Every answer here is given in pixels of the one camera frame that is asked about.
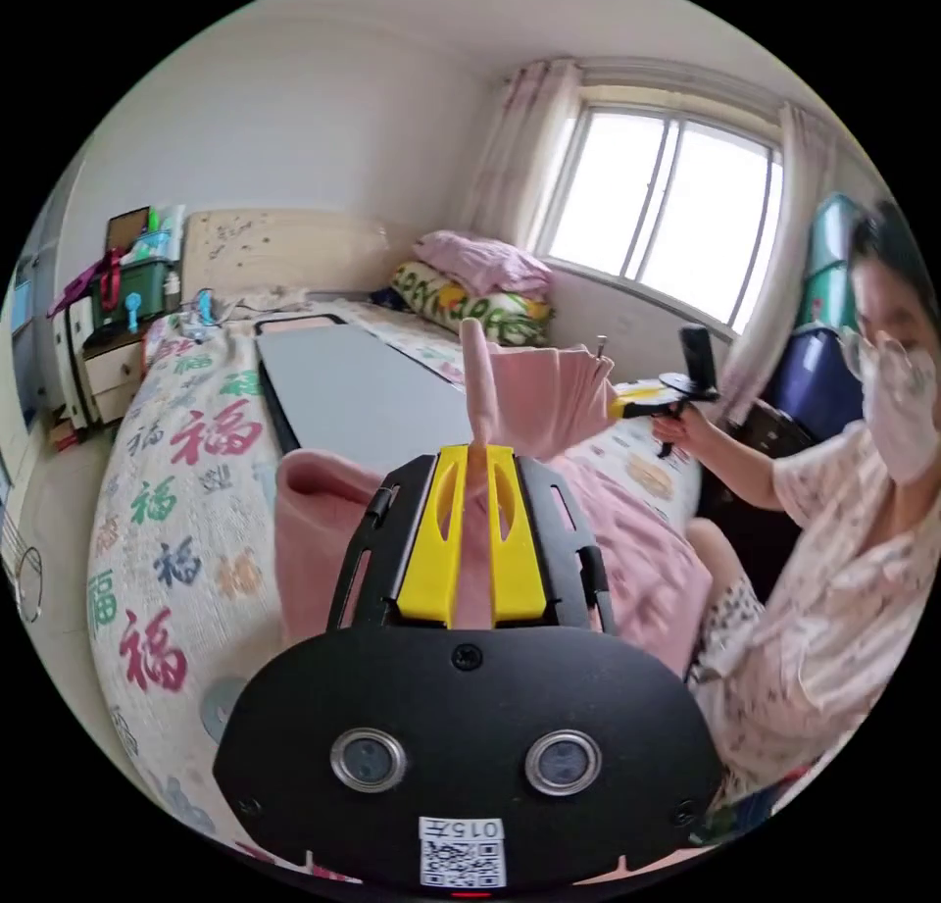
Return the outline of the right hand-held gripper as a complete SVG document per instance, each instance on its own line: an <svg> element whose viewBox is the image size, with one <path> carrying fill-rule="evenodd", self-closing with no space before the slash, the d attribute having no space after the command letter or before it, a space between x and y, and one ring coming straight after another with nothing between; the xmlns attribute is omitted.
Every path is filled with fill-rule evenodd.
<svg viewBox="0 0 941 903"><path fill-rule="evenodd" d="M662 402L646 401L658 398L661 386L665 391ZM719 398L714 382L703 383L678 372L660 374L658 381L620 383L615 391L618 398L611 403L611 419L615 421L675 414L687 404L699 409L701 405L711 405ZM660 443L658 458L666 459L672 451L664 454Z"/></svg>

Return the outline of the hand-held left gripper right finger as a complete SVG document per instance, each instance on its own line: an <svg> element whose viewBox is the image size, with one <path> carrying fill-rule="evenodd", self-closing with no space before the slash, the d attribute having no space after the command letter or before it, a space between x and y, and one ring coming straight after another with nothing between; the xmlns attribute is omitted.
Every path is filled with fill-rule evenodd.
<svg viewBox="0 0 941 903"><path fill-rule="evenodd" d="M494 623L537 623L546 595L517 457L507 446L485 448Z"/></svg>

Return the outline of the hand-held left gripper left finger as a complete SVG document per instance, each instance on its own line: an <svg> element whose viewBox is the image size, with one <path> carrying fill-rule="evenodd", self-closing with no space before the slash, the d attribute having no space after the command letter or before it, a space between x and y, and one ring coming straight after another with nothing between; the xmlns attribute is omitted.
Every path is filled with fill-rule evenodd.
<svg viewBox="0 0 941 903"><path fill-rule="evenodd" d="M407 621L454 617L463 542L468 447L452 445L434 457L415 539L396 606Z"/></svg>

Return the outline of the person's right hand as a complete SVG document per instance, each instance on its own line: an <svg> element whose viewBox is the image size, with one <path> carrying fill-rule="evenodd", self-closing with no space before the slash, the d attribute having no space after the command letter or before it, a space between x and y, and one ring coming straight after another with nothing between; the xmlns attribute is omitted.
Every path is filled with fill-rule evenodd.
<svg viewBox="0 0 941 903"><path fill-rule="evenodd" d="M653 418L652 432L667 454L679 448L689 456L699 459L702 447L708 443L711 424L701 411L693 405L685 405L681 412L663 414Z"/></svg>

